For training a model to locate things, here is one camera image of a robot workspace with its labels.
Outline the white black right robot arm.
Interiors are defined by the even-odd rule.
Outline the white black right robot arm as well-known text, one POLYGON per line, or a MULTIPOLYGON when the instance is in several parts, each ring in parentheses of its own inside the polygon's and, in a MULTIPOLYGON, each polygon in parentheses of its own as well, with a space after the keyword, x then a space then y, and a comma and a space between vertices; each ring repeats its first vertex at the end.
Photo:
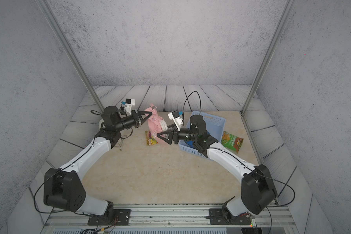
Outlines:
POLYGON ((192 115, 189 128, 177 127, 175 124, 157 133, 157 137, 169 145, 178 144, 181 140, 191 141, 198 153, 220 164, 241 182, 241 195, 224 204, 229 215, 260 214, 277 197, 269 169, 263 164, 256 166, 249 163, 226 149, 207 131, 202 115, 192 115))

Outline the pink baseball cap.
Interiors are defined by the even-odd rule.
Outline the pink baseball cap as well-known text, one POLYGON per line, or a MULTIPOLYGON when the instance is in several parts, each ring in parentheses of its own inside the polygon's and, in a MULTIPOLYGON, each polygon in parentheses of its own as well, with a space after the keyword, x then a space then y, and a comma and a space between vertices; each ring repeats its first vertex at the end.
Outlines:
POLYGON ((165 145, 166 143, 159 138, 157 138, 157 133, 165 131, 167 129, 167 124, 165 120, 158 115, 157 107, 154 104, 151 104, 150 107, 145 109, 145 111, 151 111, 153 114, 147 120, 149 131, 151 131, 152 136, 154 136, 158 144, 165 145))

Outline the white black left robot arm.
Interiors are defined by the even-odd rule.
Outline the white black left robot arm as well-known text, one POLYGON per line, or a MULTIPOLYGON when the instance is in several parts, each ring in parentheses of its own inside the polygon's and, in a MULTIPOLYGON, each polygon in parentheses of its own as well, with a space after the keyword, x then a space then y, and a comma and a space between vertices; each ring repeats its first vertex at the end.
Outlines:
POLYGON ((87 194, 82 180, 89 169, 121 139, 121 132, 139 128, 152 112, 132 110, 126 115, 116 106, 108 106, 100 113, 99 132, 78 155, 58 169, 49 169, 44 176, 45 205, 71 212, 108 216, 111 202, 87 194))

